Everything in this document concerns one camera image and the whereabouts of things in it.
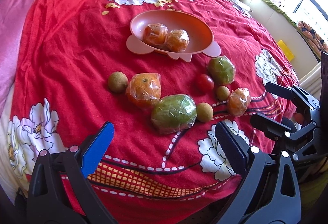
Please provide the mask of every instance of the silver screw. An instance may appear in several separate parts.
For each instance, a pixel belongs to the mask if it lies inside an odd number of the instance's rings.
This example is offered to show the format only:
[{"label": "silver screw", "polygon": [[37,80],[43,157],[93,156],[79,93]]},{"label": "silver screw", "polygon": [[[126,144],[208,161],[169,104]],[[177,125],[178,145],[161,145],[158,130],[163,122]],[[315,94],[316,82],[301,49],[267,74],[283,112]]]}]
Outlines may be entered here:
[{"label": "silver screw", "polygon": [[40,156],[45,156],[47,154],[47,151],[46,150],[42,150],[41,152],[40,152]]},{"label": "silver screw", "polygon": [[251,147],[251,151],[252,151],[253,153],[258,153],[258,152],[260,152],[260,149],[259,149],[257,146],[252,146],[252,147]]},{"label": "silver screw", "polygon": [[70,149],[69,149],[71,152],[76,152],[76,151],[78,151],[79,150],[79,147],[77,146],[77,145],[73,145],[73,146],[71,146],[70,147]]},{"label": "silver screw", "polygon": [[282,152],[281,152],[281,155],[282,155],[283,157],[289,157],[289,154],[288,154],[286,151],[282,151]]}]

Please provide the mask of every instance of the green mango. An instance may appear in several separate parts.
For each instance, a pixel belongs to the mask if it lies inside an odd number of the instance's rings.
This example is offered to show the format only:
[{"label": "green mango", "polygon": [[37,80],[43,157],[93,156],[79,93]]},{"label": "green mango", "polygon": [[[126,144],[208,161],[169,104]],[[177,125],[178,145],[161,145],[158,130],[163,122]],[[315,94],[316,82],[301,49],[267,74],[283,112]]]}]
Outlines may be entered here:
[{"label": "green mango", "polygon": [[196,117],[196,104],[186,94],[163,97],[151,113],[151,121],[160,134],[169,134],[190,128],[195,123]]},{"label": "green mango", "polygon": [[229,85],[235,79],[236,68],[226,56],[211,59],[207,69],[218,85]]}]

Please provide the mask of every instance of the cherry tomato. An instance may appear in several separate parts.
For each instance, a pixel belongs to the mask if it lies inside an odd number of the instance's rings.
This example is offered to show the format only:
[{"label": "cherry tomato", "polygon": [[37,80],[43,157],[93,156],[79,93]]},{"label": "cherry tomato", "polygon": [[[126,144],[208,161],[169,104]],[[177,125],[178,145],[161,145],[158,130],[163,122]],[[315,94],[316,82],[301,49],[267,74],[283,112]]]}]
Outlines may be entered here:
[{"label": "cherry tomato", "polygon": [[203,92],[208,93],[213,90],[214,82],[212,78],[206,74],[201,74],[196,79],[197,87]]}]

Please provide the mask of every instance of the yellow paper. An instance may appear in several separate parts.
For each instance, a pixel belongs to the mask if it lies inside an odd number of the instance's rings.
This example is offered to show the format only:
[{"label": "yellow paper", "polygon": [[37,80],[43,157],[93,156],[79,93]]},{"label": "yellow paper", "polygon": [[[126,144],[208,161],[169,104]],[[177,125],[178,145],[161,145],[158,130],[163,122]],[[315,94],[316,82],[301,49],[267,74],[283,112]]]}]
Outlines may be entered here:
[{"label": "yellow paper", "polygon": [[295,56],[290,51],[290,49],[285,45],[285,43],[282,40],[279,40],[277,45],[284,52],[284,54],[285,54],[286,58],[288,59],[288,61],[292,61]]}]

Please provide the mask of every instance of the pink bowl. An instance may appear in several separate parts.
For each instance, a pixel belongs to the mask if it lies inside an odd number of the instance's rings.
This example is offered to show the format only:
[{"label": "pink bowl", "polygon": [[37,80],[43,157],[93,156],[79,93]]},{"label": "pink bowl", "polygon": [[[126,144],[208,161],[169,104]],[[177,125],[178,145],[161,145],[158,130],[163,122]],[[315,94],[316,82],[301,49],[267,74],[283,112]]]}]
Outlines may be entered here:
[{"label": "pink bowl", "polygon": [[[142,42],[143,32],[148,24],[162,23],[168,30],[186,30],[189,36],[187,49],[181,53],[169,52],[154,48]],[[127,48],[136,54],[148,54],[153,51],[167,54],[173,59],[181,58],[191,61],[194,54],[204,53],[209,57],[221,54],[221,48],[214,41],[210,27],[199,18],[183,12],[173,10],[150,10],[135,16],[130,23],[132,35],[127,39]]]}]

